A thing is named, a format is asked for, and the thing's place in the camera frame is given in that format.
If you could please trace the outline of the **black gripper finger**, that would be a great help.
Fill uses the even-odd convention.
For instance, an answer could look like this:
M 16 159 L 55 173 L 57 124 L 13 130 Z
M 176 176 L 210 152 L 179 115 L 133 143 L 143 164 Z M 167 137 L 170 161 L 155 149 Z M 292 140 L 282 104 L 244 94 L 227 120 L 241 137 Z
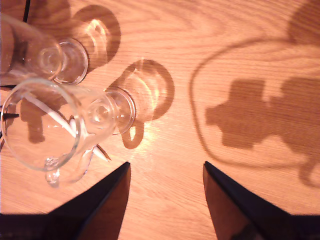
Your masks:
M 290 216 L 249 191 L 208 161 L 203 165 L 205 197 L 219 240 L 289 240 Z
M 50 240 L 117 240 L 125 215 L 131 165 L 123 163 L 50 213 Z

